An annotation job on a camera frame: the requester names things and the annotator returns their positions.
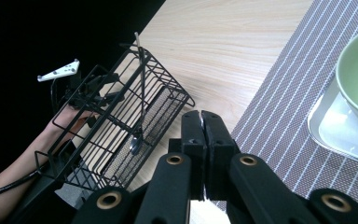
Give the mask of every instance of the gray placemat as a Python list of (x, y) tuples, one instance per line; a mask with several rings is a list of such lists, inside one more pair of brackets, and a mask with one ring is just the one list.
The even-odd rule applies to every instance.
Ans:
[(317, 145), (307, 126), (340, 52), (357, 34), (358, 1), (315, 0), (232, 133), (242, 152), (265, 160), (306, 198), (330, 188), (358, 202), (358, 161)]

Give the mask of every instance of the wire mesh basket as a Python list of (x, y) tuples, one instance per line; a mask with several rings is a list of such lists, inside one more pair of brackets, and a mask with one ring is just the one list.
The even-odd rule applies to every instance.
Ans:
[[(35, 153), (42, 175), (88, 190), (127, 188), (180, 110), (195, 105), (148, 50), (126, 48), (110, 71), (95, 66), (68, 96), (79, 112), (47, 153)], [(93, 112), (87, 125), (56, 151), (86, 110)], [(43, 157), (50, 174), (39, 164)]]

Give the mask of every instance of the white plate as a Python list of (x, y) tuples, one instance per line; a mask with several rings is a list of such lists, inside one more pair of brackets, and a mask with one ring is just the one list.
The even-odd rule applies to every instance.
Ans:
[(358, 118), (339, 92), (335, 77), (310, 111), (308, 128), (320, 146), (358, 161)]

